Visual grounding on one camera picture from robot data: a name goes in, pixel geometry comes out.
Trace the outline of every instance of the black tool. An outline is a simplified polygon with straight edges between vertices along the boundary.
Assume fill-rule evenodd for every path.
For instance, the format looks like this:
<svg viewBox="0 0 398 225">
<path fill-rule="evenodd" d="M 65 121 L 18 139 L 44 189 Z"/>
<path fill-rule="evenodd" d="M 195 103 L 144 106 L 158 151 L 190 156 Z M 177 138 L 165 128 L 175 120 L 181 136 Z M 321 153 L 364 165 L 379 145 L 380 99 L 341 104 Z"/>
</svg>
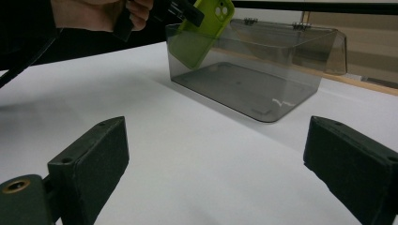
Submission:
<svg viewBox="0 0 398 225">
<path fill-rule="evenodd" d="M 103 121 L 48 163 L 0 185 L 0 224 L 94 224 L 129 164 L 124 117 Z"/>
<path fill-rule="evenodd" d="M 154 0 L 149 20 L 162 22 L 166 18 L 167 13 L 170 12 L 181 20 L 186 19 L 194 25 L 200 26 L 205 15 L 194 7 L 193 3 L 188 0 Z M 128 41 L 132 28 L 133 24 L 130 20 L 130 12 L 127 9 L 123 9 L 117 19 L 114 36 L 123 41 Z"/>
<path fill-rule="evenodd" d="M 340 122 L 313 116 L 304 164 L 361 224 L 393 223 L 398 153 Z"/>
</svg>

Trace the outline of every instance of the green object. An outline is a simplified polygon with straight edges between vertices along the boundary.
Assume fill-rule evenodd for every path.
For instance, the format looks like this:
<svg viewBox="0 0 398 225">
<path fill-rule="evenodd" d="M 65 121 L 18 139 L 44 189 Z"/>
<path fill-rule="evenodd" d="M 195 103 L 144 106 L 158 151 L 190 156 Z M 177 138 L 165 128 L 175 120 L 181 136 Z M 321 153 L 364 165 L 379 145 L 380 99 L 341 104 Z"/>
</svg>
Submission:
<svg viewBox="0 0 398 225">
<path fill-rule="evenodd" d="M 184 20 L 169 45 L 169 52 L 191 69 L 199 68 L 235 12 L 231 0 L 198 0 L 194 6 L 205 14 L 202 24 L 197 27 Z"/>
</svg>

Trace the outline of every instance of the white table surface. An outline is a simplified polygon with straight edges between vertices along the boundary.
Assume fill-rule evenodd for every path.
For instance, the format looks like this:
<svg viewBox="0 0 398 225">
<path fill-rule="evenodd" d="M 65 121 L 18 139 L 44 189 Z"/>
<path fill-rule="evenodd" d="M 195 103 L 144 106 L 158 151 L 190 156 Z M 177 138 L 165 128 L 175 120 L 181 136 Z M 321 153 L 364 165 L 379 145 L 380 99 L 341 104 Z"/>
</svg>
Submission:
<svg viewBox="0 0 398 225">
<path fill-rule="evenodd" d="M 27 69 L 0 89 L 0 182 L 126 117 L 130 164 L 96 224 L 359 224 L 304 165 L 312 115 L 398 150 L 398 97 L 323 80 L 274 124 L 170 81 L 165 43 Z"/>
</svg>

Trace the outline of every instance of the transparent plastic box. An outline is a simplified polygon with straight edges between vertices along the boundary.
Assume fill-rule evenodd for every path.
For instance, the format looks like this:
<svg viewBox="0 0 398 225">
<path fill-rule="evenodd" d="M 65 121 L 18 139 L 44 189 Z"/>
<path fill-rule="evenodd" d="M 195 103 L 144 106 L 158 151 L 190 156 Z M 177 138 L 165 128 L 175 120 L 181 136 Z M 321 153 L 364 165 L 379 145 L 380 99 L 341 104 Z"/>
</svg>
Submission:
<svg viewBox="0 0 398 225">
<path fill-rule="evenodd" d="M 321 77 L 314 74 L 346 73 L 345 36 L 335 29 L 232 20 L 219 38 L 178 24 L 166 26 L 166 35 L 174 83 L 261 122 L 278 121 L 316 93 Z M 192 40 L 177 46 L 185 54 L 173 52 L 180 39 Z M 182 57 L 204 43 L 211 48 L 200 66 L 185 66 Z"/>
</svg>

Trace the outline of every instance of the human hand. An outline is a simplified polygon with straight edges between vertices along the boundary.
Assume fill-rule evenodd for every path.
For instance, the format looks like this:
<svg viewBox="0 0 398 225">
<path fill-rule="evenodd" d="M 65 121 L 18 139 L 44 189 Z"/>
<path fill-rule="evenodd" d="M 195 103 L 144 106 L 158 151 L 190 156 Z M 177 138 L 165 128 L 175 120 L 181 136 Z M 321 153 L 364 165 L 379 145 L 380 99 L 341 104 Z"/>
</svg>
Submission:
<svg viewBox="0 0 398 225">
<path fill-rule="evenodd" d="M 55 25 L 58 28 L 78 28 L 112 32 L 124 8 L 131 13 L 133 30 L 145 28 L 153 0 L 51 0 Z"/>
</svg>

